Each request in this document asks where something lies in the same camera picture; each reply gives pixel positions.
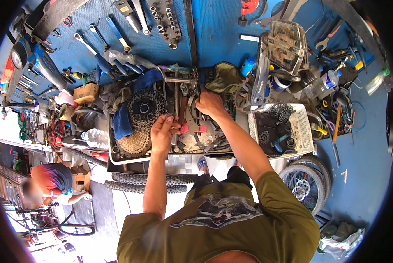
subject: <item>cap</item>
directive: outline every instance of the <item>cap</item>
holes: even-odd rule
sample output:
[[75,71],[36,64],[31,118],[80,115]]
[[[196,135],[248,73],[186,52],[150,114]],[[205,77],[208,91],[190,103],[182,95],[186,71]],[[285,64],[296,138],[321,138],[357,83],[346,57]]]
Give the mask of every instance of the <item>cap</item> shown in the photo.
[[81,134],[81,139],[88,140],[88,133],[82,133]]
[[254,57],[248,57],[247,61],[248,61],[250,64],[253,64],[253,63],[255,63],[255,58],[254,58]]

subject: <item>cardboard box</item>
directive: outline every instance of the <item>cardboard box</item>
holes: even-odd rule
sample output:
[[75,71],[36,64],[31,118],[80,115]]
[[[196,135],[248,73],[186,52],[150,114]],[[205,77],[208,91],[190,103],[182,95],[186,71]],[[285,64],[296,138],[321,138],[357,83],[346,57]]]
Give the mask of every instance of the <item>cardboard box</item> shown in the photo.
[[78,104],[94,102],[99,96],[99,86],[88,83],[85,87],[78,87],[74,90],[74,102]]

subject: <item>pliers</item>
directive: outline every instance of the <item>pliers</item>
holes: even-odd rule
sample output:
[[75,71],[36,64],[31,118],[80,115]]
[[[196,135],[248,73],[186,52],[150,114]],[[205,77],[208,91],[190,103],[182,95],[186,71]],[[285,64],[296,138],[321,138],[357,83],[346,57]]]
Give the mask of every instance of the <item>pliers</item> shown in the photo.
[[72,26],[71,17],[68,16],[67,18],[65,18],[63,20],[63,24],[68,26],[68,27],[71,27]]

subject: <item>green cloth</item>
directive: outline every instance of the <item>green cloth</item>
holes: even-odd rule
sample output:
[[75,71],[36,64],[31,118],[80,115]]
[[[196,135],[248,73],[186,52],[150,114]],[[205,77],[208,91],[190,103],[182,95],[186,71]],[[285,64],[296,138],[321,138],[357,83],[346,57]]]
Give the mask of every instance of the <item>green cloth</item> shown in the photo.
[[131,93],[132,92],[130,87],[124,87],[120,89],[118,96],[113,103],[112,112],[117,112],[117,110],[119,109],[119,105],[127,101],[129,97],[131,97]]
[[24,116],[23,121],[21,121],[21,116],[24,113],[18,114],[17,121],[18,127],[20,127],[20,133],[18,134],[20,140],[24,141],[27,138],[27,116]]
[[205,88],[216,93],[234,93],[242,86],[242,79],[237,68],[227,62],[215,66],[215,79]]
[[202,263],[238,250],[259,262],[309,262],[320,239],[319,226],[275,172],[257,181],[260,204],[242,183],[221,183],[187,194],[185,206],[160,221],[155,214],[128,215],[117,262]]

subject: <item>man's left hand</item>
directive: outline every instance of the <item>man's left hand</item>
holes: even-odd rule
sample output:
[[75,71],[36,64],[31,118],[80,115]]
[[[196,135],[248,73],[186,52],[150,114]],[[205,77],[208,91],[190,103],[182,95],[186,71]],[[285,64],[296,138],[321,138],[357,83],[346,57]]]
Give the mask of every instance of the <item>man's left hand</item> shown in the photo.
[[180,134],[180,124],[173,122],[173,116],[166,119],[166,115],[160,116],[151,127],[151,154],[167,155],[171,148],[173,134]]

